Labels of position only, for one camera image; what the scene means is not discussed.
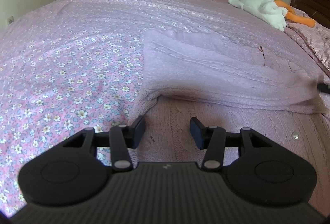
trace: small flower pattern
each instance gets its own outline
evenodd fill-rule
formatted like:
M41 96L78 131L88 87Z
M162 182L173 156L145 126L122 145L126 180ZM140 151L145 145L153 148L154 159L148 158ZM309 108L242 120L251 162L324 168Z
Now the small flower pattern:
M215 31L218 2L201 9L207 1L58 0L0 33L1 211L25 204L26 162L86 127L127 123L143 83L143 32ZM109 149L97 157L110 165Z

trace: bed frame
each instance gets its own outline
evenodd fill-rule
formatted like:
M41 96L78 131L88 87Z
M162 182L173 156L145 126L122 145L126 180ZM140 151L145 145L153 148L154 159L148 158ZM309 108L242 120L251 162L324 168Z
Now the bed frame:
M330 0L291 0L290 5L304 11L324 27L330 28Z

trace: pink knitted blanket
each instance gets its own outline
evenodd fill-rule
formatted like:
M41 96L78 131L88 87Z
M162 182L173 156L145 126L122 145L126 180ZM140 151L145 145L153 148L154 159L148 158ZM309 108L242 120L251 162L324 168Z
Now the pink knitted blanket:
M144 60L134 116L145 114L160 95L239 108L326 112L306 71L264 46L242 47L218 33L151 29L144 35Z

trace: white plush toy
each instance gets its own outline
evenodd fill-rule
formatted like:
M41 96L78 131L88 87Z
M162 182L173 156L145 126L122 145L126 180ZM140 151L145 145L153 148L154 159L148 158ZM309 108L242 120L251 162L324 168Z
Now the white plush toy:
M314 27L316 21L295 15L294 9L281 0L228 0L228 3L267 22L272 27L284 31L285 18L293 22Z

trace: pink bedspread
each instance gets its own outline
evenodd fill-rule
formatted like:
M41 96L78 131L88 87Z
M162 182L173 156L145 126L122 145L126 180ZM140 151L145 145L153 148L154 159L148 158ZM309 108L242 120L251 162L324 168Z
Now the pink bedspread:
M295 9L296 14L309 17L305 12ZM308 55L330 76L330 29L316 23L315 27L288 22L284 32L298 43Z
M5 214L24 205L17 183L24 163L83 128L107 131L131 120L148 28L218 32L242 46L268 43L309 74L320 72L286 34L227 0L58 0L37 9L0 33ZM109 150L98 158L109 164Z

